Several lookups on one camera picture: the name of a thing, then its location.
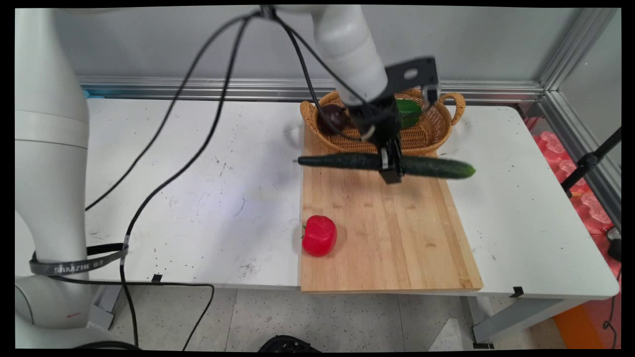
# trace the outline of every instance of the wicker basket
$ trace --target wicker basket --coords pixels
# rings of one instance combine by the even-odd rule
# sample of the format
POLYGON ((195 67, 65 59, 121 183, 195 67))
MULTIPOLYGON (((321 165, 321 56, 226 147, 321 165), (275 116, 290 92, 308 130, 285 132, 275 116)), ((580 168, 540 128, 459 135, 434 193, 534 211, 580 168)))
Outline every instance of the wicker basket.
MULTIPOLYGON (((452 132, 452 126, 465 111, 465 98, 458 93, 448 93, 442 95, 433 108, 427 110, 421 97, 421 91, 412 89, 395 94, 397 99, 410 99, 422 106, 419 122, 408 129, 401 130, 401 150, 404 155, 425 156, 426 154, 439 149, 452 132), (447 98, 453 98, 457 104, 454 118, 450 116, 448 109, 443 105, 447 98)), ((336 91, 325 95, 319 104, 337 104, 345 107, 336 91)), ((375 146, 369 142, 358 142, 341 135, 331 133, 329 129, 318 123, 318 110, 309 102, 300 104, 300 112, 304 121, 311 131, 317 135, 320 145, 331 154, 336 152, 376 152, 375 146)), ((344 129, 344 133, 351 137, 359 137, 359 132, 355 127, 349 125, 344 129)))

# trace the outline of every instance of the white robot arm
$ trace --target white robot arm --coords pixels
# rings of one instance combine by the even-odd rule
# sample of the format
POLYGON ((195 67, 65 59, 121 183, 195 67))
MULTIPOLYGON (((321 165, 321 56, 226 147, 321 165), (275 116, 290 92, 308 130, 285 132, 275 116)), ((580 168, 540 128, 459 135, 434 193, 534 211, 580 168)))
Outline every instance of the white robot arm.
MULTIPOLYGON (((377 53, 361 6, 273 8, 311 14, 317 52, 357 95, 337 80, 335 88, 361 136, 375 144, 379 152, 383 150, 382 154, 387 150, 391 160, 384 162, 380 171, 386 182, 399 182, 403 173, 398 165, 400 125, 392 96, 396 87, 391 85, 390 68, 384 67, 377 53), (384 117, 368 121, 364 105, 369 103, 380 108, 384 117)), ((87 258, 84 188, 88 107, 60 46, 53 12, 16 9, 15 210, 33 235, 37 260, 63 263, 87 258)), ((424 98, 438 95, 434 60, 428 58, 427 63, 434 68, 429 82, 436 85, 436 92, 428 94, 424 90, 424 98)), ((425 89, 422 83, 416 85, 425 89)), ((88 273, 66 277, 88 280, 88 273)), ((89 285, 64 283, 45 275, 16 279, 17 346, 74 347, 113 340, 108 331, 86 328, 92 299, 89 285)))
MULTIPOLYGON (((71 262, 86 259, 88 106, 60 47, 53 11, 15 13, 15 210, 32 233, 39 261, 71 262)), ((69 277, 88 279, 88 273, 69 277)), ((85 331, 93 295, 89 285, 42 275, 16 279, 17 346, 103 340, 96 330, 85 331), (82 332, 60 338, 49 328, 82 332)))

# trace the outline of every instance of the table surface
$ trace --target table surface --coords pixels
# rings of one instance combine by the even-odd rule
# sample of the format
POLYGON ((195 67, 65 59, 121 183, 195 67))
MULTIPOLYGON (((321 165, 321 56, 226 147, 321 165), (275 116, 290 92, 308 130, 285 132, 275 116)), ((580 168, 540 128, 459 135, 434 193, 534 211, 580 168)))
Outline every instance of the table surface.
MULTIPOLYGON (((89 99, 86 202, 99 197, 156 131, 167 100, 89 99)), ((137 167, 86 213, 88 245, 123 241, 143 199, 196 152, 217 102, 182 101, 137 167)), ((299 103, 227 102, 207 150, 145 208, 126 259, 129 281, 219 287, 299 285, 303 146, 299 103)), ((449 180, 483 288, 441 295, 605 299, 618 284, 519 114, 468 106, 439 157, 472 164, 449 180)), ((29 274, 33 242, 15 217, 15 274, 29 274)), ((119 280, 119 264, 90 273, 119 280)))

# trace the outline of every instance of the cucumber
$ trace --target cucumber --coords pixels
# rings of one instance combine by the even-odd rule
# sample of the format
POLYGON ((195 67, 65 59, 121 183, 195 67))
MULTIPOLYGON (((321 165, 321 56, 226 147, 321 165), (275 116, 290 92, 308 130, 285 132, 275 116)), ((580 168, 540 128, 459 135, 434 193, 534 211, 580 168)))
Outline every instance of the cucumber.
POLYGON ((419 122, 421 116, 421 106, 413 100, 397 99, 397 108, 399 109, 399 120, 401 121, 401 129, 408 129, 419 122))
MULTIPOLYGON (((324 156, 300 156, 298 164, 379 171, 382 167, 382 158, 378 154, 345 152, 343 154, 324 156)), ((402 156, 401 169, 407 175, 439 177, 442 179, 466 179, 476 172, 472 165, 468 163, 420 156, 402 156)))

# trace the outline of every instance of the orange object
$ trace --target orange object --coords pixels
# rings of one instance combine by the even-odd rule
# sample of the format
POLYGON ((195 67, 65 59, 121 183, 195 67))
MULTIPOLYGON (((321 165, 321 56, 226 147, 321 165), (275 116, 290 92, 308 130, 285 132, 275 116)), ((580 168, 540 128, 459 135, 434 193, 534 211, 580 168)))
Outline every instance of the orange object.
POLYGON ((573 187, 571 187, 570 191, 574 195, 582 195, 585 192, 590 192, 591 188, 589 187, 589 184, 587 184, 587 182, 584 180, 584 178, 581 178, 578 182, 575 183, 575 185, 573 185, 573 187))
POLYGON ((553 317, 568 349, 603 349, 602 342, 584 305, 553 317))

